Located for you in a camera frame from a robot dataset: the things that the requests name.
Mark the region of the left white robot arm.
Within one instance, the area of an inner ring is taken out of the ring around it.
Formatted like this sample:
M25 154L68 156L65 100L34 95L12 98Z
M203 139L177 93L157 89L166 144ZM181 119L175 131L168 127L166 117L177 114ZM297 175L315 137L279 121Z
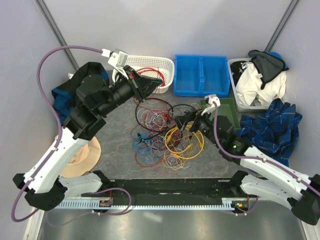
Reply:
M110 181L100 170L77 177L63 177L61 173L106 124L105 117L110 112L131 98L145 100L162 83L162 79L138 74L128 65L112 86L100 74L84 77L75 90L77 106L65 119L56 141L30 171L13 177L15 185L25 193L27 203L49 211L68 197L86 193L106 196Z

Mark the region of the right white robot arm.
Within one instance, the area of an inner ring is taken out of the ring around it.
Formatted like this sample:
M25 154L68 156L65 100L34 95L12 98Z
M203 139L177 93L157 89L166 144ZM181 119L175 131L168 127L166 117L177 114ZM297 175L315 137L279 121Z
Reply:
M320 220L320 176L309 176L293 170L261 152L234 132L234 126L223 115L213 120L207 113L190 111L174 118L177 127L200 131L229 162L260 174L259 179L238 171L231 178L229 191L235 197L255 195L288 208L301 221L315 226Z

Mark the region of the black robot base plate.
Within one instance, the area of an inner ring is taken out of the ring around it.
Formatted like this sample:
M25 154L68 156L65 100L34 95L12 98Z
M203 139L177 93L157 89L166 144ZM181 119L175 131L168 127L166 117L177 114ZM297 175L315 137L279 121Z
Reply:
M159 178L159 179L115 179L110 188L122 188L133 197L160 195L182 195L200 198L240 198L247 194L239 187L231 186L228 178Z

